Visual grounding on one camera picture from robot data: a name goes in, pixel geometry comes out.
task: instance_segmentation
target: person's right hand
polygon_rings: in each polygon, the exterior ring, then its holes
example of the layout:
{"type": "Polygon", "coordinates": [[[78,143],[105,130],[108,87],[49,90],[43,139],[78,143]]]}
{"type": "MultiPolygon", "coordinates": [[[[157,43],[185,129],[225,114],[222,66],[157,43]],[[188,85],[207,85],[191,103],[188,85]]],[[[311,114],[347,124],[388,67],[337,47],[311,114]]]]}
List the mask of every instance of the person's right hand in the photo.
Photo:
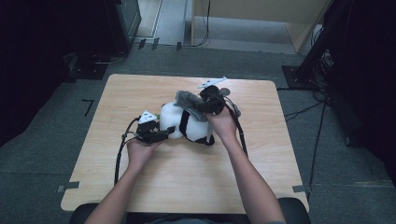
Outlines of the person's right hand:
{"type": "Polygon", "coordinates": [[[214,114],[205,114],[205,117],[212,124],[213,129],[220,137],[221,141],[228,141],[231,139],[236,139],[236,126],[233,121],[233,117],[231,117],[230,111],[227,107],[219,113],[218,115],[214,114]]]}

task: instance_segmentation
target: floor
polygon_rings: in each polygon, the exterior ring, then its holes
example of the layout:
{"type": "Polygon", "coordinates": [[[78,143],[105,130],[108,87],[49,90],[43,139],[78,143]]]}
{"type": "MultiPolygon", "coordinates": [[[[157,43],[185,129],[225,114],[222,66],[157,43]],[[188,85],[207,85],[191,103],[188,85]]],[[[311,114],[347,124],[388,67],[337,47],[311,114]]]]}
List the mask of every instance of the floor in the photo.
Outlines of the floor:
{"type": "MultiPolygon", "coordinates": [[[[146,38],[149,43],[160,38],[160,44],[181,42],[183,46],[191,45],[191,0],[140,0],[139,6],[142,23],[136,40],[146,38]],[[147,30],[152,33],[147,35],[144,32],[147,30]]],[[[194,19],[194,44],[197,45],[205,37],[206,18],[194,19]]],[[[209,39],[202,48],[296,53],[283,22],[209,18],[209,24],[209,39]]],[[[310,48],[311,41],[308,40],[299,53],[306,55],[310,48]]]]}

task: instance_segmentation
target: table top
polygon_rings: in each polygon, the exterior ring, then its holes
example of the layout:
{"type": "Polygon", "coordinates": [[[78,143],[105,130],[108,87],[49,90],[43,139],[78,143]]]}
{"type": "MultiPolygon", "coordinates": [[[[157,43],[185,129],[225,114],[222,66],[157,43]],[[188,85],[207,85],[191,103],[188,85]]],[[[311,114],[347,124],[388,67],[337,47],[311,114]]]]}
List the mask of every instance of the table top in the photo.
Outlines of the table top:
{"type": "MultiPolygon", "coordinates": [[[[144,110],[160,113],[175,101],[177,91],[198,94],[208,78],[112,75],[108,79],[91,127],[82,146],[62,209],[73,211],[84,203],[99,203],[113,187],[121,135],[144,110]]],[[[242,116],[249,159],[268,182],[276,197],[294,197],[306,209],[293,148],[282,108],[272,81],[227,79],[217,84],[231,91],[229,98],[242,116]]],[[[244,214],[227,151],[215,135],[207,147],[186,138],[169,139],[159,146],[136,183],[129,212],[244,214]]],[[[122,152],[120,176],[128,162],[122,152]]]]}

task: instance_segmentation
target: white floor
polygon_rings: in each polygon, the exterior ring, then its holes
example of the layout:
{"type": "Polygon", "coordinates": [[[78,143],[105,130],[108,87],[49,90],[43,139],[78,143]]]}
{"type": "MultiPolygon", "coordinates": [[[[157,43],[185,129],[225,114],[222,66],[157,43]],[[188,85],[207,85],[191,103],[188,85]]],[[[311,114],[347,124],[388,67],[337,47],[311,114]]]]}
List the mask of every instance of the white floor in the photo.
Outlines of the white floor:
{"type": "MultiPolygon", "coordinates": [[[[160,38],[160,44],[184,46],[191,44],[191,0],[163,0],[158,22],[154,28],[153,38],[160,38]]],[[[205,37],[206,18],[195,17],[194,44],[199,44],[205,37]]],[[[306,55],[311,48],[309,39],[301,50],[306,55]]],[[[209,49],[236,49],[273,53],[295,54],[285,24],[273,21],[247,21],[234,19],[209,18],[209,40],[201,46],[209,49]]]]}

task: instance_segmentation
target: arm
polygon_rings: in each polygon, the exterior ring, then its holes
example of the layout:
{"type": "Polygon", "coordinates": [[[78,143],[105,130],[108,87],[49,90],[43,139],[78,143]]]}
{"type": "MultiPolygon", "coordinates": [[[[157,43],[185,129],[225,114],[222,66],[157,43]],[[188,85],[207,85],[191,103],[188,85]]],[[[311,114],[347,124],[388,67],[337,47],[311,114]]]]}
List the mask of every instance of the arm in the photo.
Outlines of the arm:
{"type": "Polygon", "coordinates": [[[129,163],[119,182],[93,210],[85,223],[121,223],[134,184],[154,149],[161,143],[147,145],[133,139],[127,144],[129,163]]]}
{"type": "Polygon", "coordinates": [[[251,223],[284,222],[275,194],[256,170],[236,138],[236,127],[230,112],[206,115],[228,151],[242,203],[251,223]]]}

